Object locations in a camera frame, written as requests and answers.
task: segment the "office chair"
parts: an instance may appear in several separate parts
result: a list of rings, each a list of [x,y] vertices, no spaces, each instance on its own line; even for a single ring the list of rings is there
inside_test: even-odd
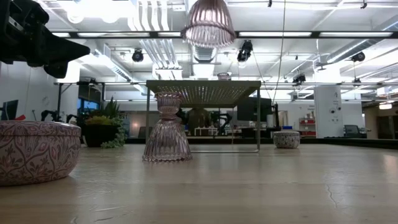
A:
[[[152,128],[153,127],[149,127],[149,135],[152,132]],[[139,127],[138,138],[145,138],[146,130],[147,130],[147,127],[145,127],[145,126]]]
[[[344,125],[344,129],[346,131],[345,136],[347,138],[361,138],[362,137],[357,125],[352,125],[352,124]]]

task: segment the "plant pot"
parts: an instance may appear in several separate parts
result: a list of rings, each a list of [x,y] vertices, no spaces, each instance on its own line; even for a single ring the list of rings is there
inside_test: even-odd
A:
[[[84,127],[84,137],[88,147],[101,147],[104,142],[112,141],[118,133],[118,125],[91,124]]]

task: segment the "white column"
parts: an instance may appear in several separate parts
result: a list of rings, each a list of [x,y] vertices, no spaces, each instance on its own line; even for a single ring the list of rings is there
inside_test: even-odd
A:
[[[317,86],[314,93],[317,138],[343,137],[340,86]]]
[[[329,65],[326,70],[315,72],[314,79],[316,82],[339,83],[341,82],[340,69],[335,65]],[[343,137],[340,86],[316,86],[314,97],[317,138]]]

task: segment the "window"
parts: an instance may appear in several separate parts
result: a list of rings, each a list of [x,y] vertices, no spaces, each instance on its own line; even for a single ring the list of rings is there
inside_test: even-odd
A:
[[[80,109],[81,107],[81,99],[77,99],[77,109]]]
[[[91,102],[91,101],[84,101],[84,107],[85,109],[94,109],[97,110],[99,108],[99,105],[97,103]]]

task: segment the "lamp cord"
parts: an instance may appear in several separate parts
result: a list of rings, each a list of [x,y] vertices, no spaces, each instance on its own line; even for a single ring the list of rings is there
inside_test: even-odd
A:
[[[269,97],[270,99],[272,99],[271,96],[270,96],[270,94],[269,94],[269,92],[268,92],[267,85],[266,85],[266,81],[264,81],[264,77],[263,77],[262,74],[261,74],[261,70],[260,70],[259,64],[257,63],[256,53],[254,52],[254,50],[253,50],[253,56],[254,56],[254,60],[256,61],[257,69],[259,70],[262,83],[264,84],[264,87],[266,88],[266,92],[267,92],[267,94],[268,94],[268,97]]]
[[[283,27],[282,27],[282,44],[280,46],[280,56],[279,56],[278,80],[276,81],[276,87],[275,87],[274,98],[272,99],[272,105],[275,102],[276,91],[278,89],[278,84],[279,84],[279,79],[280,79],[280,68],[282,67],[282,53],[284,50],[284,37],[285,37],[285,18],[286,18],[286,0],[284,0],[284,20],[283,20]]]

